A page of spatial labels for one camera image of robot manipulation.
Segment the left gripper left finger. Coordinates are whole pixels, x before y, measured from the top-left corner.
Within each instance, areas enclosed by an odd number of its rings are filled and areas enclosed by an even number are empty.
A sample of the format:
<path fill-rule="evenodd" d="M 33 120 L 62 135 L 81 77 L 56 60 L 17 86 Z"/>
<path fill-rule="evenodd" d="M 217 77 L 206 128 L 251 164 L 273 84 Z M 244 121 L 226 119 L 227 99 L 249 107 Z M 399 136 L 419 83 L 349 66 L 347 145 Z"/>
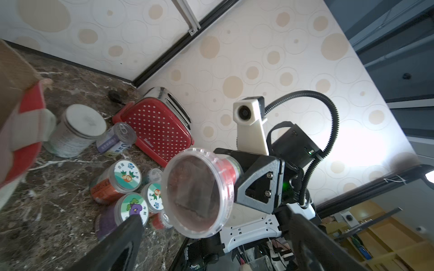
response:
<path fill-rule="evenodd" d="M 143 231 L 141 217 L 129 217 L 69 270 L 131 271 L 139 253 Z"/>

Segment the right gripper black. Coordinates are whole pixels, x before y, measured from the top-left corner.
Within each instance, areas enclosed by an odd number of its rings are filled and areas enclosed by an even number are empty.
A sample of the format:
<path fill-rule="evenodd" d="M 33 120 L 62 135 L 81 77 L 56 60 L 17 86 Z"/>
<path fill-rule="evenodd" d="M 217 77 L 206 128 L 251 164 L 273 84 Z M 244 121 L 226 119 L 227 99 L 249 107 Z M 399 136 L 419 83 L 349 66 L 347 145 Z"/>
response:
<path fill-rule="evenodd" d="M 281 128 L 287 131 L 275 142 L 267 137 L 270 155 L 222 148 L 214 152 L 234 158 L 241 166 L 235 203 L 268 214 L 281 206 L 290 206 L 295 213 L 311 213 L 309 195 L 301 194 L 304 167 L 321 151 L 298 125 L 284 121 L 273 129 Z"/>

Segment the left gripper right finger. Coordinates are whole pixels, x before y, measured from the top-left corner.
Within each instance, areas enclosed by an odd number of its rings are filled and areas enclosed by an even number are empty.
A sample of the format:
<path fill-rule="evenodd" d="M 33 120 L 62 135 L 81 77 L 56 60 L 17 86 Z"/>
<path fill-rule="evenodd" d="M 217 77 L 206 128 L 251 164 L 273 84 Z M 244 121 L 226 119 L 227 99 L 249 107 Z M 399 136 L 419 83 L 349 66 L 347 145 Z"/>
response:
<path fill-rule="evenodd" d="M 302 215 L 289 219 L 289 239 L 301 271 L 365 271 L 328 235 Z"/>

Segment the purple flower label jar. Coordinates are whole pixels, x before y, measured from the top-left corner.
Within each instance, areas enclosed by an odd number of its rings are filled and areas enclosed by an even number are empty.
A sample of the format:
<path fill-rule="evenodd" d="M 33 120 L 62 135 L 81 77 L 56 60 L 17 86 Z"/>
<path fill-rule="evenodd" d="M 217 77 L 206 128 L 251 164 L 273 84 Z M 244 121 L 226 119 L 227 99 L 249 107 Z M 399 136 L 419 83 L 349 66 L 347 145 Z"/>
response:
<path fill-rule="evenodd" d="M 98 240 L 106 238 L 130 216 L 139 216 L 144 226 L 149 218 L 149 207 L 139 193 L 129 193 L 110 204 L 96 218 L 95 234 Z"/>

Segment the red green label jar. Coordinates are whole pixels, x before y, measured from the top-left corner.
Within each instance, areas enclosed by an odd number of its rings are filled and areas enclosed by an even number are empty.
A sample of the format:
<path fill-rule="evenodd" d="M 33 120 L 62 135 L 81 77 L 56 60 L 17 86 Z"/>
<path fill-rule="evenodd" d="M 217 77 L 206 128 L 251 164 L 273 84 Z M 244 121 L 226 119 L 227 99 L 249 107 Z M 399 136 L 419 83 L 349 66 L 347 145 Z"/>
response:
<path fill-rule="evenodd" d="M 141 195 L 145 199 L 150 213 L 157 214 L 164 210 L 160 183 L 154 182 L 145 185 Z"/>

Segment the red content clear jar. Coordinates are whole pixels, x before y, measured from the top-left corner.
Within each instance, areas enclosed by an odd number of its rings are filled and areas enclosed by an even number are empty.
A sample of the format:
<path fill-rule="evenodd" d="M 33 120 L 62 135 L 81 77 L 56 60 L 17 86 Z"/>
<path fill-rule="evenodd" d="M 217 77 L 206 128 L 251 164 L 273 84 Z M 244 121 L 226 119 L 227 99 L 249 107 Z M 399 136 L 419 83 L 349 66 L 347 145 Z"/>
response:
<path fill-rule="evenodd" d="M 239 162 L 225 154 L 190 148 L 166 166 L 162 203 L 173 227 L 182 235 L 201 239 L 218 233 L 235 203 L 235 183 L 243 174 Z"/>

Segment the orange label seed jar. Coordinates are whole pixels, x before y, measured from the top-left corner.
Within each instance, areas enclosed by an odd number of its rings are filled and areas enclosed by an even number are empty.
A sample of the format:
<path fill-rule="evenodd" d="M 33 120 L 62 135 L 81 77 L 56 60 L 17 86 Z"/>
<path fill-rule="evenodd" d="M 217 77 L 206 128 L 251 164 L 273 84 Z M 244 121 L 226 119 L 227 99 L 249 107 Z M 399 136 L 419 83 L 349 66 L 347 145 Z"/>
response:
<path fill-rule="evenodd" d="M 134 192 L 142 181 L 138 166 L 130 160 L 118 160 L 89 185 L 90 195 L 98 204 L 111 204 Z"/>

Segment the teal label seed jar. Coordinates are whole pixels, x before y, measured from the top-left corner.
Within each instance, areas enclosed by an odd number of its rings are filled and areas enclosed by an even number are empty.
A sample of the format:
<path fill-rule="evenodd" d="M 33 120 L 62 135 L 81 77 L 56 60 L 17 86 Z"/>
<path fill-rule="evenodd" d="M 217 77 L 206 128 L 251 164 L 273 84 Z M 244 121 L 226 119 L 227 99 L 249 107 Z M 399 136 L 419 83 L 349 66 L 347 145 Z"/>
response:
<path fill-rule="evenodd" d="M 144 173 L 143 182 L 145 184 L 161 182 L 163 171 L 159 168 L 153 168 Z"/>

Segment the large white lid canister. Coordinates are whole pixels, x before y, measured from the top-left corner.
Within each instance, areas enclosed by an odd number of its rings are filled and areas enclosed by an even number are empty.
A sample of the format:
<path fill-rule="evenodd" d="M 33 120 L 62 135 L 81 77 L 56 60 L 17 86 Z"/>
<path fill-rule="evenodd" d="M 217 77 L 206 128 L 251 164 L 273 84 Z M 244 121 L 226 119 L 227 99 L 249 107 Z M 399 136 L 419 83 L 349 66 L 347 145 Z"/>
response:
<path fill-rule="evenodd" d="M 107 124 L 99 112 L 85 105 L 71 105 L 43 147 L 57 157 L 74 158 L 106 130 Z"/>

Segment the burlap canvas bag red lining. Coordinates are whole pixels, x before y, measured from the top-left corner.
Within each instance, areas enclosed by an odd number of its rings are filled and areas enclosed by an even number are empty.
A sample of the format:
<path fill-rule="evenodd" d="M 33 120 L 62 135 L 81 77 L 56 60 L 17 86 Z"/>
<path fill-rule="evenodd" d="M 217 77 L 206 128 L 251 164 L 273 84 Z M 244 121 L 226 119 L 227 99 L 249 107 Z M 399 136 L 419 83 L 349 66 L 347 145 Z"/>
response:
<path fill-rule="evenodd" d="M 46 108 L 51 79 L 1 41 L 1 206 L 36 161 L 57 120 Z"/>

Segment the clear small seed jar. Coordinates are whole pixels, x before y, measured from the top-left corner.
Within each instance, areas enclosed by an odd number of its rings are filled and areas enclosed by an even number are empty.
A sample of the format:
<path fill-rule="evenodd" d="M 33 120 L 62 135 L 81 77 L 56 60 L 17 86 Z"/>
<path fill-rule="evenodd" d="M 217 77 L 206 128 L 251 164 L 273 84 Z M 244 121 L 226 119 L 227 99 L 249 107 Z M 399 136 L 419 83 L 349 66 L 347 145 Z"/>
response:
<path fill-rule="evenodd" d="M 155 230 L 170 229 L 173 227 L 164 210 L 152 216 L 150 224 Z"/>

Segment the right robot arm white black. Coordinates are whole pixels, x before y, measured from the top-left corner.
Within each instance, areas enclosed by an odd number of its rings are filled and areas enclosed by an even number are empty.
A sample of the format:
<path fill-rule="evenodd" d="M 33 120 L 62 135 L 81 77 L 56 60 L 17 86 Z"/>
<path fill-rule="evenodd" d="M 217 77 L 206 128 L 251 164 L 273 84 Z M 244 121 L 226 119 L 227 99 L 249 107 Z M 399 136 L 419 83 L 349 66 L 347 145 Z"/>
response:
<path fill-rule="evenodd" d="M 321 101 L 331 114 L 331 135 L 320 149 L 296 124 L 284 121 L 278 140 L 264 131 L 266 116 L 296 98 Z M 316 218 L 307 190 L 313 171 L 337 140 L 339 113 L 324 94 L 300 90 L 266 105 L 248 97 L 234 103 L 236 150 L 190 148 L 163 172 L 163 204 L 173 227 L 185 237 L 173 271 L 204 271 L 238 248 L 252 248 L 289 230 L 292 214 Z"/>

